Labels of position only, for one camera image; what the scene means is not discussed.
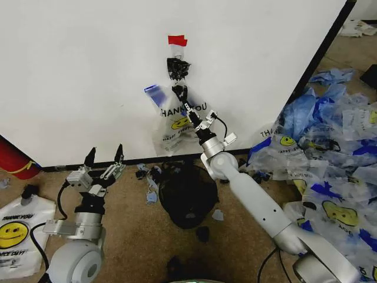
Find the red tape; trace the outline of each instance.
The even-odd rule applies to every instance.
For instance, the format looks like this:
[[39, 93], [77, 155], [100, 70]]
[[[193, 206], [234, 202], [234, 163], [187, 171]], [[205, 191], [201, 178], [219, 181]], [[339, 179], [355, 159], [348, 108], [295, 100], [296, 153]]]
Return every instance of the red tape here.
[[186, 46], [187, 40], [184, 39], [184, 35], [168, 35], [169, 44], [175, 44], [179, 46]]

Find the smiley face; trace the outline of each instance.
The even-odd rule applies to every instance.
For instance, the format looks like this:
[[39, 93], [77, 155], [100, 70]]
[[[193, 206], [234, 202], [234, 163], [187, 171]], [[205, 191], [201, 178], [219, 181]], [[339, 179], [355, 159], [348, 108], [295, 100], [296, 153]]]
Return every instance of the smiley face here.
[[377, 281], [377, 266], [373, 266], [373, 280]]
[[322, 206], [328, 218], [336, 219], [348, 226], [356, 226], [359, 222], [358, 213], [351, 208], [343, 208], [329, 200], [322, 202]]
[[21, 243], [28, 236], [29, 228], [13, 221], [0, 227], [0, 249], [8, 249]]
[[295, 186], [297, 187], [297, 190], [299, 190], [301, 195], [303, 195], [306, 190], [306, 182], [302, 179], [295, 179], [293, 180], [293, 183], [295, 184]]
[[377, 111], [372, 110], [369, 114], [369, 122], [370, 124], [376, 124], [377, 123]]
[[183, 126], [189, 124], [190, 120], [187, 117], [183, 117], [182, 119], [179, 119], [178, 121], [175, 121], [172, 125], [171, 128], [173, 130], [178, 130], [182, 128]]
[[295, 141], [291, 137], [282, 137], [280, 139], [280, 144], [282, 146], [291, 146], [295, 143]]

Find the black wire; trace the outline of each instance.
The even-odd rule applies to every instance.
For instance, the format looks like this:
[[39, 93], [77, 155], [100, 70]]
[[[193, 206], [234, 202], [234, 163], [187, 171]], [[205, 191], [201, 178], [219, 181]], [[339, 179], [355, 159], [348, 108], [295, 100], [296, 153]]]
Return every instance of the black wire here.
[[62, 193], [63, 193], [63, 190], [66, 188], [66, 187], [68, 187], [70, 184], [68, 183], [68, 181], [65, 181], [64, 182], [64, 184], [61, 186], [61, 189], [60, 189], [60, 191], [59, 191], [59, 193], [58, 193], [58, 197], [57, 197], [57, 202], [58, 202], [58, 209], [59, 209], [59, 211], [60, 211], [60, 214], [63, 216], [63, 218], [62, 219], [60, 219], [60, 220], [66, 220], [67, 218], [68, 218], [68, 216], [67, 216], [67, 214], [64, 212], [64, 210], [63, 210], [63, 207], [61, 206], [61, 195], [62, 195]]
[[271, 251], [271, 253], [264, 259], [264, 261], [262, 262], [262, 265], [260, 266], [259, 270], [258, 270], [258, 276], [257, 276], [257, 283], [260, 283], [260, 276], [262, 274], [262, 271], [263, 271], [263, 268], [264, 266], [266, 265], [267, 261], [270, 259], [270, 257], [278, 250], [279, 248], [276, 247], [273, 251]]
[[[61, 186], [61, 189], [58, 193], [58, 197], [57, 197], [57, 202], [58, 202], [58, 209], [61, 213], [61, 215], [63, 216], [63, 218], [61, 220], [66, 220], [67, 219], [67, 214], [64, 212], [63, 210], [63, 207], [61, 206], [61, 195], [63, 193], [63, 190], [68, 187], [70, 184], [67, 182], [67, 180], [64, 182], [64, 184]], [[37, 248], [37, 250], [39, 251], [39, 253], [41, 254], [42, 256], [42, 259], [43, 259], [43, 262], [45, 264], [45, 270], [47, 271], [48, 270], [48, 267], [49, 267], [49, 263], [48, 263], [48, 258], [46, 256], [46, 253], [44, 252], [44, 250], [41, 248], [41, 246], [39, 245], [39, 243], [37, 242], [37, 240], [35, 239], [34, 237], [34, 230], [36, 230], [36, 228], [38, 227], [41, 227], [43, 225], [45, 225], [46, 222], [44, 223], [40, 223], [38, 225], [35, 225], [33, 228], [31, 228], [30, 230], [30, 238], [31, 238], [31, 241], [33, 242], [33, 244], [35, 245], [35, 247]], [[38, 283], [42, 283], [42, 282], [50, 282], [49, 280], [49, 276], [47, 273], [45, 273], [41, 279], [38, 281]]]
[[284, 263], [283, 263], [283, 260], [282, 260], [282, 254], [280, 253], [281, 252], [281, 249], [279, 249], [279, 261], [280, 261], [280, 264], [284, 270], [284, 273], [285, 273], [285, 276], [287, 276], [287, 279], [289, 281], [289, 283], [292, 283], [292, 281], [290, 280], [289, 276], [288, 276], [288, 273], [287, 273], [287, 270], [285, 269], [285, 266], [284, 266]]
[[45, 269], [47, 270], [48, 267], [49, 267], [47, 256], [46, 256], [44, 250], [41, 248], [41, 246], [38, 244], [37, 240], [34, 237], [34, 230], [36, 230], [36, 228], [41, 227], [41, 226], [43, 226], [45, 224], [46, 224], [46, 222], [40, 223], [38, 225], [35, 225], [33, 228], [31, 228], [31, 230], [30, 230], [30, 238], [31, 238], [31, 241], [33, 242], [33, 244], [35, 245], [35, 247], [37, 248], [37, 250], [39, 251], [39, 253], [41, 254], [43, 262], [45, 263]]
[[216, 119], [218, 119], [218, 121], [222, 122], [224, 127], [225, 127], [225, 134], [224, 134], [224, 139], [226, 138], [226, 134], [228, 133], [228, 127], [226, 126], [225, 122], [220, 119], [218, 116], [216, 116]]

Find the white partition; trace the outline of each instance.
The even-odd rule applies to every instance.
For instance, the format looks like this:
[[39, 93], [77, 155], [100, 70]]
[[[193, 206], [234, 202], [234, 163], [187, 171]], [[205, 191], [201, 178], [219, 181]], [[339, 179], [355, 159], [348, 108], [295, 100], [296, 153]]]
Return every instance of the white partition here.
[[41, 166], [80, 164], [93, 146], [97, 162], [110, 161], [119, 143], [128, 159], [156, 157], [156, 113], [143, 88], [169, 84], [167, 35], [184, 34], [188, 85], [238, 135], [230, 149], [248, 148], [344, 3], [1, 1], [0, 133]]

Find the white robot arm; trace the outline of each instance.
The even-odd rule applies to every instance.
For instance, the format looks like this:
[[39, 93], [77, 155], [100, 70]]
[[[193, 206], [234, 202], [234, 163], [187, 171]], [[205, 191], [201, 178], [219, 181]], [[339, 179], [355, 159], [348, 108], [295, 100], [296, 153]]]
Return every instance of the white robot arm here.
[[193, 123], [204, 150], [201, 160], [210, 176], [229, 180], [232, 192], [280, 249], [293, 255], [305, 254], [293, 266], [301, 282], [356, 282], [358, 270], [333, 245], [322, 236], [297, 227], [253, 178], [238, 171], [236, 158], [224, 152], [225, 147], [235, 141], [236, 135], [231, 133], [221, 142], [209, 130], [217, 117], [216, 112], [212, 110], [203, 121], [187, 101], [187, 87], [175, 85], [172, 90]]
[[99, 179], [92, 179], [88, 173], [94, 163], [94, 155], [95, 148], [85, 159], [84, 165], [66, 179], [66, 186], [76, 188], [82, 196], [81, 204], [75, 209], [75, 222], [67, 221], [65, 217], [47, 221], [43, 228], [45, 233], [70, 240], [55, 252], [46, 270], [44, 280], [48, 278], [52, 283], [90, 283], [101, 269], [104, 257], [102, 245], [106, 234], [101, 224], [105, 214], [104, 196], [107, 187], [119, 178], [125, 165], [122, 163], [123, 148], [119, 145], [114, 163]]

